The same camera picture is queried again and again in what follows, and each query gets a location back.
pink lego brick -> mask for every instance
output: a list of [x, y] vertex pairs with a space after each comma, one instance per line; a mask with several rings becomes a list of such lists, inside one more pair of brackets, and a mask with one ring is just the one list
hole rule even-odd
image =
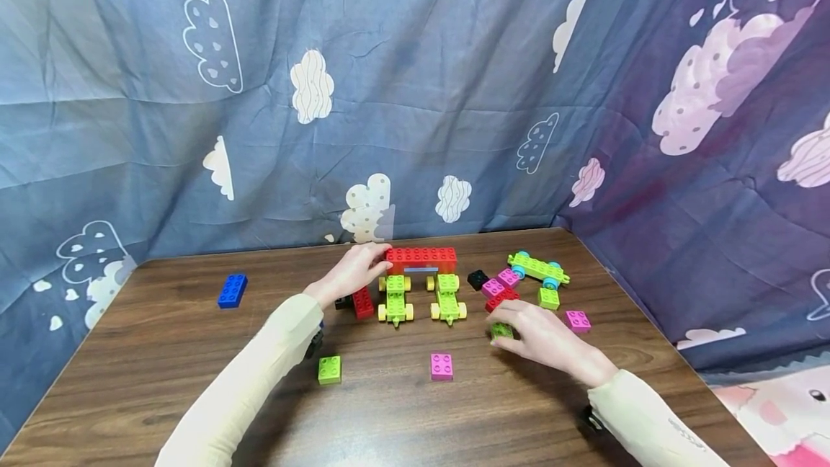
[[517, 283], [519, 282], [519, 275], [515, 274], [515, 272], [510, 269], [505, 269], [499, 272], [498, 279], [504, 284], [504, 287], [513, 288], [517, 286]]
[[452, 357], [449, 353], [433, 353], [432, 369], [430, 370], [433, 381], [452, 380]]
[[495, 277], [490, 278], [487, 280], [485, 285], [481, 286], [481, 293], [484, 294], [487, 299], [492, 299], [501, 294], [504, 290], [504, 286], [496, 280]]
[[588, 320], [588, 316], [581, 310], [567, 310], [566, 315], [568, 316], [568, 323], [571, 327], [571, 330], [576, 332], [576, 334], [583, 334], [583, 332], [587, 332], [591, 329], [591, 323]]

fabric backdrop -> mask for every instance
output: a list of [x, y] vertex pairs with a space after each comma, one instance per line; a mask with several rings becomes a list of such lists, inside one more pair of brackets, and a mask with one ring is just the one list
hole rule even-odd
[[0, 450], [137, 264], [563, 226], [713, 385], [830, 363], [830, 0], [0, 0]]

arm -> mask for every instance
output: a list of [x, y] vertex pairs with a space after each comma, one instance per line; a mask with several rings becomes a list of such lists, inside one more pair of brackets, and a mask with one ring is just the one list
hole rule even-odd
[[594, 414], [645, 467], [721, 467], [717, 456], [648, 384], [619, 370], [544, 308], [508, 300], [489, 316], [519, 331], [521, 341], [498, 337], [492, 345], [562, 370], [589, 387]]
[[228, 467], [274, 386], [305, 356], [323, 308], [365, 287], [391, 264], [387, 244], [354, 245], [334, 269], [290, 297], [187, 410], [163, 446], [156, 467]]

blue lego brick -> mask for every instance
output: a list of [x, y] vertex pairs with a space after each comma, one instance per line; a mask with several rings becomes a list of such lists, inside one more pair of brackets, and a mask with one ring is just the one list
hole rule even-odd
[[222, 293], [219, 294], [217, 304], [219, 308], [236, 308], [242, 302], [242, 294], [245, 293], [245, 287], [248, 285], [248, 277], [245, 275], [230, 275], [225, 280], [225, 286], [222, 288]]

white sleeve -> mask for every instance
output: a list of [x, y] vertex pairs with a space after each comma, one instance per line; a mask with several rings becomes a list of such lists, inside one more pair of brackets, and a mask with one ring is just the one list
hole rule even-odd
[[588, 397], [594, 415], [644, 467], [728, 467], [633, 373], [619, 370]]
[[315, 299], [286, 299], [184, 414], [155, 466], [230, 466], [242, 435], [277, 382], [302, 361], [322, 320]]

